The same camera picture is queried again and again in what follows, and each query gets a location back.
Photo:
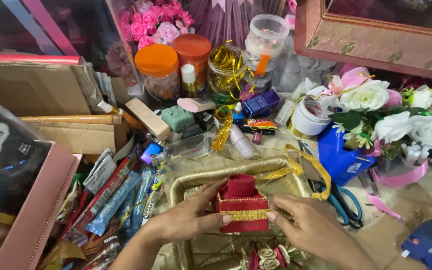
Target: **gold fabric tray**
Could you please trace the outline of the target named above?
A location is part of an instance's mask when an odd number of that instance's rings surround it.
[[[306,177],[288,173],[282,177],[265,180],[263,177],[279,169],[291,169],[286,156],[272,156],[226,165],[214,169],[195,170],[179,175],[168,191],[168,208],[190,197],[199,187],[210,181],[227,178],[231,174],[249,174],[256,178],[256,187],[271,200],[277,193],[292,193],[311,197],[312,192]],[[220,234],[218,231],[204,233],[191,240],[173,244],[173,253],[178,270],[238,270],[239,260],[233,257],[241,248],[248,249],[250,241],[273,241],[287,244],[286,237],[270,223],[268,231],[249,231],[243,233]]]

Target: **blue packet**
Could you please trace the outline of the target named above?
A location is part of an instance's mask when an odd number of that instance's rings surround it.
[[[134,171],[130,171],[124,183],[117,189],[111,199],[105,203],[103,209],[99,211],[93,221],[86,225],[85,230],[90,231],[95,235],[103,236],[110,219],[123,204],[128,193],[134,190],[136,184],[140,181],[141,176]]]
[[[136,185],[136,188],[130,190],[124,199],[123,204],[118,209],[117,219],[119,220],[120,229],[127,229],[131,224],[131,215],[133,213],[132,208],[135,205],[135,193],[138,189],[139,187]]]
[[[143,222],[143,214],[145,210],[145,201],[148,198],[148,195],[153,191],[151,187],[154,184],[155,179],[155,170],[154,169],[142,169],[142,182],[141,188],[138,191],[136,199],[134,200],[137,205],[132,210],[131,216],[131,225],[127,229],[126,235],[128,238],[131,238],[136,234],[136,232],[141,227],[141,223]]]

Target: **red velvet box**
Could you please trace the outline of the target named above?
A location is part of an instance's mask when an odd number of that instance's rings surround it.
[[[217,212],[231,212],[235,221],[221,227],[224,233],[267,231],[269,223],[266,215],[261,219],[237,221],[236,216],[246,216],[250,210],[267,210],[268,199],[255,188],[255,179],[248,174],[233,174],[228,177],[228,185],[222,187],[216,198]]]

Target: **pink decorated box frame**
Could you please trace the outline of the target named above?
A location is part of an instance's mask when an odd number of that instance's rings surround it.
[[[432,29],[329,13],[325,0],[298,1],[294,51],[432,78]]]
[[[55,144],[0,249],[0,270],[34,270],[51,234],[81,155]]]

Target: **hand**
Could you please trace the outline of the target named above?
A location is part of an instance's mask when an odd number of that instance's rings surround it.
[[[221,180],[202,185],[193,196],[149,219],[143,227],[151,227],[163,245],[188,240],[228,225],[232,221],[230,215],[205,212],[209,202],[225,184],[226,180]]]
[[[293,217],[294,224],[278,212],[266,214],[297,249],[312,253],[346,270],[378,269],[324,202],[281,193],[274,195],[271,209],[284,209]]]

